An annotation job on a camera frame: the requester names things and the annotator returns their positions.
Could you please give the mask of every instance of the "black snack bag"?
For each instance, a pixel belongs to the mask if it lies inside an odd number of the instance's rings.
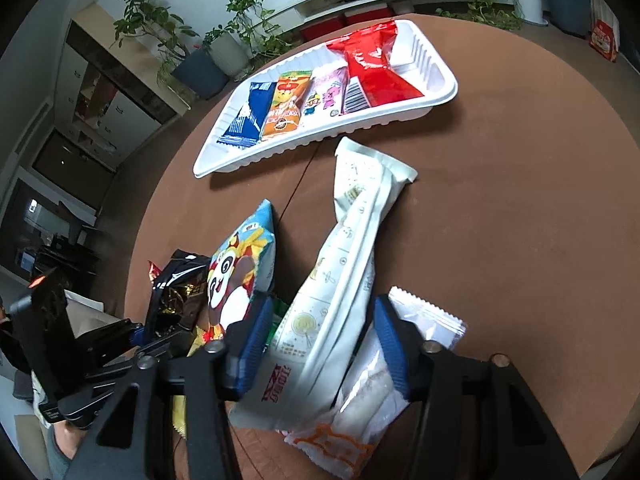
[[[146,312],[145,344],[173,330],[193,330],[207,305],[207,273],[210,256],[176,249],[154,279]]]

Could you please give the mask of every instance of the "screw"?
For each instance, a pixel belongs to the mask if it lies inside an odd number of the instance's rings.
[[[220,339],[216,339],[215,341],[209,341],[206,345],[204,345],[205,352],[209,354],[216,354],[218,352],[222,352],[225,349],[225,344]]]
[[[510,359],[504,354],[495,354],[491,357],[491,361],[498,368],[506,368],[511,364]]]
[[[442,345],[437,341],[425,341],[422,343],[422,351],[425,354],[437,354],[442,350]]]
[[[156,366],[157,362],[158,359],[156,359],[155,357],[145,355],[138,359],[138,368],[140,368],[141,370],[149,370],[149,368],[153,368],[154,366]]]

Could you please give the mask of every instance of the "doorway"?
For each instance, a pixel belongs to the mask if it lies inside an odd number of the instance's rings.
[[[56,205],[18,179],[0,224],[0,265],[30,281],[38,249],[54,237],[68,237],[69,224]]]
[[[112,171],[55,129],[40,150],[33,169],[96,211],[114,177]]]

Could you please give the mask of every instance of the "white plastic tray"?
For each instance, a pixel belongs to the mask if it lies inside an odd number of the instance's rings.
[[[410,20],[396,20],[398,36],[391,52],[394,71],[414,85],[424,97],[408,99],[359,112],[339,116],[330,124],[297,130],[259,142],[247,149],[216,142],[247,101],[252,82],[277,81],[282,72],[312,70],[327,63],[344,59],[329,50],[324,43],[308,48],[251,76],[236,88],[226,102],[218,120],[209,133],[193,166],[197,178],[214,171],[229,172],[267,158],[274,153],[292,150],[325,137],[351,133],[391,121],[409,121],[427,114],[434,106],[451,101],[458,93],[458,82],[433,45]]]

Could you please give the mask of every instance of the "red box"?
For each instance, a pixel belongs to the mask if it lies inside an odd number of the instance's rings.
[[[345,25],[346,22],[344,21],[344,16],[340,15],[335,16],[334,18],[329,18],[328,20],[324,20],[324,22],[309,25],[308,27],[300,30],[300,34],[302,34],[302,37],[305,38],[305,41],[311,41],[315,38],[319,38],[320,36],[324,36],[325,34],[340,30]]]
[[[348,25],[354,23],[368,22],[369,20],[382,20],[383,18],[392,18],[394,13],[386,4],[378,4],[345,12]]]

